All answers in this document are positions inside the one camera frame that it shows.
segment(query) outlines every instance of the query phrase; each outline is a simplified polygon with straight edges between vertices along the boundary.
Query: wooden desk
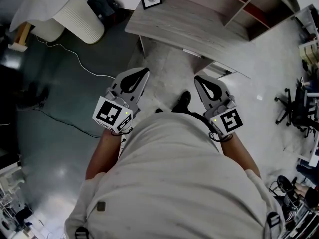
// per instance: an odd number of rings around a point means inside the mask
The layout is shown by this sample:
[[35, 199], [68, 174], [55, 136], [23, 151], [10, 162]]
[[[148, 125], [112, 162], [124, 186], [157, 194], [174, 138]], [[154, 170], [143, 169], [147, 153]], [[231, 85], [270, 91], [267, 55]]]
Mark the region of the wooden desk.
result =
[[251, 77], [255, 45], [248, 41], [244, 27], [231, 22], [225, 28], [223, 20], [219, 13], [196, 3], [164, 0], [163, 4], [146, 10], [140, 3], [125, 31], [140, 37], [145, 56], [147, 38], [151, 38], [202, 55], [195, 73], [217, 61]]

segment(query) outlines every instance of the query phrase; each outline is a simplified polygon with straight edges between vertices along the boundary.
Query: office chair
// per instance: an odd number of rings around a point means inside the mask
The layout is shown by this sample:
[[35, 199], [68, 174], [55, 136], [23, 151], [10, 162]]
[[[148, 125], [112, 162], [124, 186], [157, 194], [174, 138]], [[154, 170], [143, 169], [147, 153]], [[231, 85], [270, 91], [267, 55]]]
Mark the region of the office chair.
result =
[[308, 136], [311, 130], [310, 127], [316, 131], [319, 131], [319, 123], [308, 117], [309, 115], [317, 114], [318, 106], [316, 105], [314, 111], [309, 111], [310, 102], [309, 100], [307, 101], [305, 90], [301, 89], [301, 87], [297, 87], [295, 100], [293, 102], [291, 101], [290, 90], [286, 88], [285, 92], [288, 92], [287, 102], [281, 98], [275, 97], [275, 101], [279, 100], [285, 106], [285, 113], [280, 120], [276, 120], [276, 125], [281, 123], [285, 117], [288, 117], [286, 126], [293, 124], [293, 126], [298, 128], [301, 132], [305, 132], [308, 129], [305, 138]]

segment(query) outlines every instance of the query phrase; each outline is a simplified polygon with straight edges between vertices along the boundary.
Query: black strap buckle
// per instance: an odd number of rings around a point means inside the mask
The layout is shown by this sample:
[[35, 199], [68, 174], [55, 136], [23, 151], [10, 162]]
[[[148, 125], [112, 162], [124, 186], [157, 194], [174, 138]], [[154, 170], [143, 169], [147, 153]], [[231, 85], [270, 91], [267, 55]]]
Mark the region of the black strap buckle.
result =
[[272, 228], [280, 223], [280, 215], [276, 212], [270, 212], [267, 216], [269, 228]]
[[89, 231], [84, 227], [79, 227], [75, 231], [75, 238], [76, 239], [89, 239]]

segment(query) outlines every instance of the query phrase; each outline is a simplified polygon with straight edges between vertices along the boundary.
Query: cord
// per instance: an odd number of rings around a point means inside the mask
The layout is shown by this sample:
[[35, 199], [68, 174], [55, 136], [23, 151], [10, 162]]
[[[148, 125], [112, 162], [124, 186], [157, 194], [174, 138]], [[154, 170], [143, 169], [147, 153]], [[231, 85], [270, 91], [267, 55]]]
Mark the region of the cord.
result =
[[210, 139], [212, 139], [215, 142], [228, 142], [228, 141], [230, 141], [233, 138], [232, 134], [228, 135], [230, 137], [226, 136], [224, 139], [221, 139], [221, 140], [216, 140], [213, 133], [209, 133], [208, 136], [209, 136]]
[[273, 181], [273, 182], [270, 184], [270, 186], [269, 186], [269, 188], [268, 188], [270, 192], [271, 192], [271, 190], [272, 190], [271, 187], [273, 186], [273, 184], [274, 184], [275, 182], [277, 182], [277, 181]]
[[65, 124], [65, 125], [69, 125], [69, 126], [71, 126], [71, 127], [74, 127], [75, 129], [81, 131], [81, 132], [84, 133], [84, 134], [87, 134], [88, 136], [90, 136], [90, 137], [92, 137], [92, 138], [97, 138], [97, 139], [100, 139], [100, 138], [101, 138], [100, 136], [96, 136], [96, 135], [89, 134], [89, 133], [83, 131], [82, 129], [78, 128], [77, 126], [73, 125], [73, 124], [70, 124], [70, 123], [67, 123], [67, 122], [58, 120], [58, 119], [56, 119], [55, 117], [53, 117], [53, 116], [47, 114], [46, 112], [44, 112], [44, 111], [42, 111], [42, 110], [40, 110], [40, 109], [33, 109], [33, 110], [42, 112], [42, 113], [44, 113], [45, 115], [47, 115], [48, 117], [50, 117], [51, 119], [53, 119], [53, 120], [55, 120], [55, 121], [57, 121], [57, 122], [60, 122], [60, 123], [63, 123], [63, 124]]
[[130, 132], [132, 132], [133, 128], [130, 128], [130, 130], [126, 133], [119, 133], [119, 134], [113, 134], [113, 132], [111, 132], [111, 135], [112, 136], [122, 136], [122, 135], [126, 135], [126, 134], [129, 134]]
[[52, 232], [49, 232], [47, 235], [46, 235], [46, 239], [49, 238], [49, 235], [52, 234]]
[[110, 75], [103, 75], [103, 74], [95, 74], [95, 73], [92, 73], [91, 71], [89, 71], [88, 69], [86, 69], [86, 68], [82, 65], [82, 63], [81, 63], [81, 61], [80, 61], [80, 58], [79, 58], [79, 56], [78, 56], [78, 54], [77, 54], [76, 52], [65, 48], [62, 44], [57, 43], [57, 44], [54, 44], [54, 45], [49, 46], [49, 45], [48, 45], [48, 42], [42, 42], [42, 41], [40, 41], [37, 36], [36, 36], [36, 39], [37, 39], [39, 42], [44, 43], [44, 44], [45, 44], [47, 47], [49, 47], [49, 48], [60, 45], [63, 49], [72, 52], [72, 53], [75, 54], [76, 57], [78, 58], [78, 61], [79, 61], [79, 63], [80, 63], [80, 66], [81, 66], [84, 70], [86, 70], [87, 72], [89, 72], [90, 74], [93, 74], [93, 75], [98, 76], [98, 77], [109, 77], [109, 78], [111, 78], [111, 79], [115, 79], [114, 77], [112, 77], [112, 76], [110, 76]]

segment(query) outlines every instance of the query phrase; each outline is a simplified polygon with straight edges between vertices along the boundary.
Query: hand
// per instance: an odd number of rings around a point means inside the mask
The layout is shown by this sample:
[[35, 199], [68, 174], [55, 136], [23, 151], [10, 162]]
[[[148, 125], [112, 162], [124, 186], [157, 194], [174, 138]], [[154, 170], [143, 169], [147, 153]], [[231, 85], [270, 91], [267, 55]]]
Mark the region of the hand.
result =
[[297, 193], [297, 195], [301, 195], [301, 196], [305, 197], [308, 189], [309, 189], [309, 187], [307, 187], [307, 186], [302, 186], [299, 183], [295, 183], [295, 192]]

